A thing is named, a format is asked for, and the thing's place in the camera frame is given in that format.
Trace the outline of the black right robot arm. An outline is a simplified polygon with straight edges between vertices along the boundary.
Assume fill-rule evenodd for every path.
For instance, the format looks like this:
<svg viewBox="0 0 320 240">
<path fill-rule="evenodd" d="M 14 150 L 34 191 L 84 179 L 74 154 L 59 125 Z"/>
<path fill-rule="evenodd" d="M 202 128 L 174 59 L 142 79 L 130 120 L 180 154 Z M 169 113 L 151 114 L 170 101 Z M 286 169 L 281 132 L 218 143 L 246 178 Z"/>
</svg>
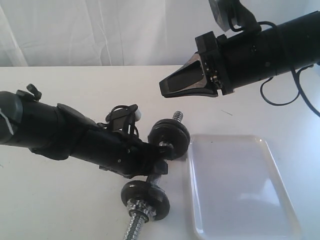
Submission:
<svg viewBox="0 0 320 240">
<path fill-rule="evenodd" d="M 159 82 L 165 98 L 228 95 L 235 89 L 320 61 L 320 13 L 314 11 L 255 33 L 207 32 L 197 51 Z"/>
</svg>

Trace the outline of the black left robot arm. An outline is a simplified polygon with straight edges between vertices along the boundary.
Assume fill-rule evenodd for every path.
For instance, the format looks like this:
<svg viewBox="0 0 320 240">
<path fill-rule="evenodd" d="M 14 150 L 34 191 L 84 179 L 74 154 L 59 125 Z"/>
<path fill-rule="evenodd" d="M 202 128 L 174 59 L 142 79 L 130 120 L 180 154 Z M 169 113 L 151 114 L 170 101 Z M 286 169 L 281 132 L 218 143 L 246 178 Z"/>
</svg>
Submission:
<svg viewBox="0 0 320 240">
<path fill-rule="evenodd" d="M 140 139 L 136 104 L 115 106 L 105 122 L 95 122 L 68 105 L 42 103 L 41 96 L 32 84 L 27 91 L 0 93 L 2 145 L 55 161 L 73 157 L 127 179 L 168 173 L 174 150 Z"/>
</svg>

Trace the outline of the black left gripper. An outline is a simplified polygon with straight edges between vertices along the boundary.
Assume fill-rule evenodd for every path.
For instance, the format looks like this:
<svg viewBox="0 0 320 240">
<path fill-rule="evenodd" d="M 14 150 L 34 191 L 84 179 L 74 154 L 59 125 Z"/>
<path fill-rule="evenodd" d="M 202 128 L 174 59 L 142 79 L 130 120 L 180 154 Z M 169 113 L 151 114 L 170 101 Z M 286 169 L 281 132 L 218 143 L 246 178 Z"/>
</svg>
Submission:
<svg viewBox="0 0 320 240">
<path fill-rule="evenodd" d="M 97 165 L 124 178 L 168 174 L 165 160 L 174 160 L 175 151 L 170 145 L 156 146 L 138 137 L 121 134 L 103 134 L 97 141 Z"/>
</svg>

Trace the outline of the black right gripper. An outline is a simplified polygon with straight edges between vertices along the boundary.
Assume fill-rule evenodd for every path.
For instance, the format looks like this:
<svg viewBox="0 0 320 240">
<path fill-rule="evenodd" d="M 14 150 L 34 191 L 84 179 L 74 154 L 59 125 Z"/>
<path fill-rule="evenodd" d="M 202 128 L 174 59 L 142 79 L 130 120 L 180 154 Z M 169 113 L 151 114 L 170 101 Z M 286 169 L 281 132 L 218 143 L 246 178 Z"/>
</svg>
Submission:
<svg viewBox="0 0 320 240">
<path fill-rule="evenodd" d="M 234 88 L 218 40 L 212 31 L 195 38 L 195 53 L 181 68 L 159 82 L 165 98 L 201 96 L 216 98 L 232 94 Z"/>
</svg>

